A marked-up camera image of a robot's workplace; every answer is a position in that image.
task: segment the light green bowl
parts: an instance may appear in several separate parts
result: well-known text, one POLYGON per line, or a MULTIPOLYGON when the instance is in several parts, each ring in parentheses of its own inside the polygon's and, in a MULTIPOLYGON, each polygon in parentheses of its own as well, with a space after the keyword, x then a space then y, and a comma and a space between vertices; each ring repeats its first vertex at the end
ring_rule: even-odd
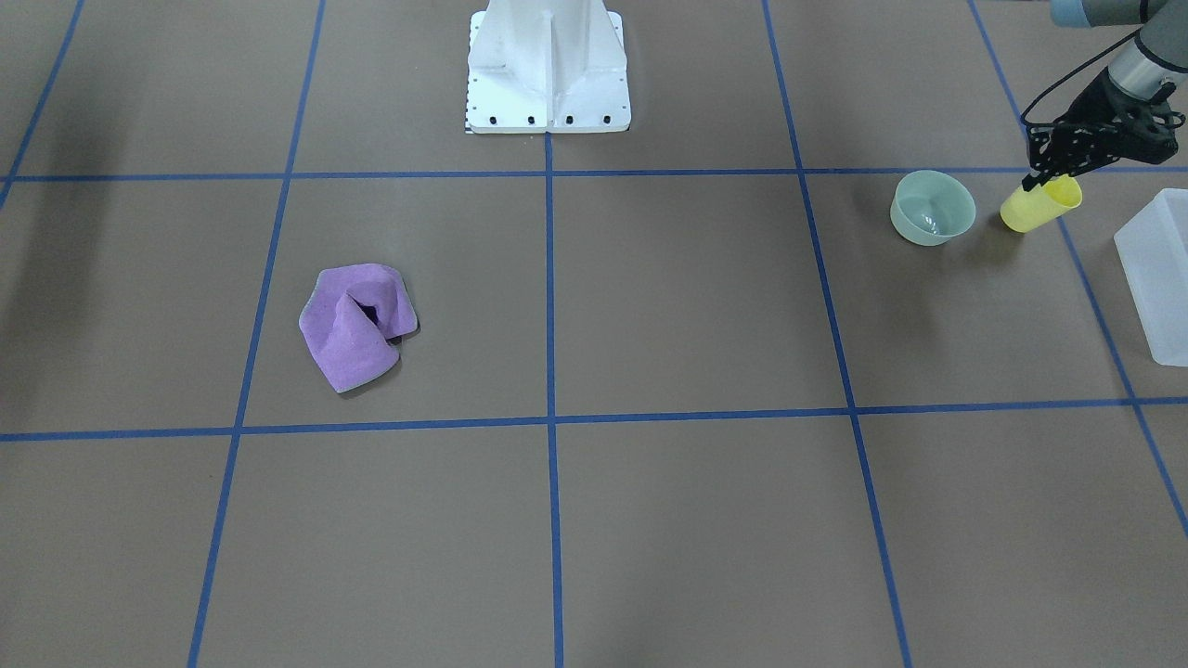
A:
POLYGON ((891 223, 901 237, 921 246, 937 246, 973 227, 978 207, 956 178, 933 170, 914 171, 899 181, 891 202, 891 223))

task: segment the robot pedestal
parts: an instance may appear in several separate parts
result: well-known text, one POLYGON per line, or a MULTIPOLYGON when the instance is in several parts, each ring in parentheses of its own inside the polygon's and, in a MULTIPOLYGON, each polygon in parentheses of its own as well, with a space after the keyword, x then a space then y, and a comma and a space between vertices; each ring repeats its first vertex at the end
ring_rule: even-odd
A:
POLYGON ((466 125, 479 134, 631 125, 623 18, 602 0, 491 0, 470 19, 466 125))

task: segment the purple towel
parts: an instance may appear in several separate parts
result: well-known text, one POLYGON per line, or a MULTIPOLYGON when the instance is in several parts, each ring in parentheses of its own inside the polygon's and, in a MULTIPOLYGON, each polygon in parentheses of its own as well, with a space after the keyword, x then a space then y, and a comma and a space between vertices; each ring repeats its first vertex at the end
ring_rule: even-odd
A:
POLYGON ((400 359, 390 339, 417 329, 400 273, 381 264, 328 269, 298 320, 314 361, 336 392, 369 383, 400 359))

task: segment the yellow cup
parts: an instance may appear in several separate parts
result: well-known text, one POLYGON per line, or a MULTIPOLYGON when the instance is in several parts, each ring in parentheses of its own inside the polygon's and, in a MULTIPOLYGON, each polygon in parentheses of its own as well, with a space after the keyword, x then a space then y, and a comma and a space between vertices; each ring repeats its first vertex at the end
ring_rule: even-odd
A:
POLYGON ((1081 206, 1081 187, 1072 176, 1054 178, 1030 193, 1023 187, 1015 189, 1003 202, 998 213, 1003 215, 1006 227, 1016 232, 1031 232, 1041 225, 1056 220, 1081 206))

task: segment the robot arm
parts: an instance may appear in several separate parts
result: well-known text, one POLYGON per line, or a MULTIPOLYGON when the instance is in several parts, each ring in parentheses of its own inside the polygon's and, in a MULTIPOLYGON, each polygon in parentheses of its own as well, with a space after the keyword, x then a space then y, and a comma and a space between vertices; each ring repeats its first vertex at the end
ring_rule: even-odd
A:
POLYGON ((1023 113, 1031 164, 1023 189, 1121 158, 1159 164, 1174 156, 1184 115, 1168 97, 1188 81, 1188 0, 1053 0, 1051 14, 1067 26, 1145 25, 1114 45, 1123 46, 1119 55, 1055 121, 1026 120, 1035 102, 1023 113))

